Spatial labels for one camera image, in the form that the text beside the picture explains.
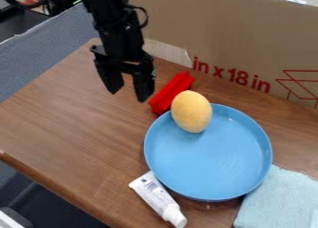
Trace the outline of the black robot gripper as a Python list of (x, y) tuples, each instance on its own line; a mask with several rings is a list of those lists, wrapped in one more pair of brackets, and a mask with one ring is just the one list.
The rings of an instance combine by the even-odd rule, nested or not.
[(144, 25), (136, 17), (95, 19), (94, 26), (102, 44), (91, 47), (98, 75), (107, 90), (115, 94), (124, 86), (122, 73), (132, 74), (139, 102), (144, 102), (154, 93), (157, 77), (153, 57), (143, 49)]

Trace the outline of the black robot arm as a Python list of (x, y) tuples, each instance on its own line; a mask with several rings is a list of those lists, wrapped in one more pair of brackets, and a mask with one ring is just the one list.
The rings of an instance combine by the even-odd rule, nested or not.
[(134, 93), (144, 102), (155, 90), (154, 58), (143, 49), (142, 29), (149, 21), (139, 21), (136, 10), (143, 7), (130, 0), (82, 0), (92, 14), (94, 27), (102, 41), (90, 50), (95, 54), (95, 66), (108, 91), (115, 94), (124, 86), (123, 74), (132, 76)]

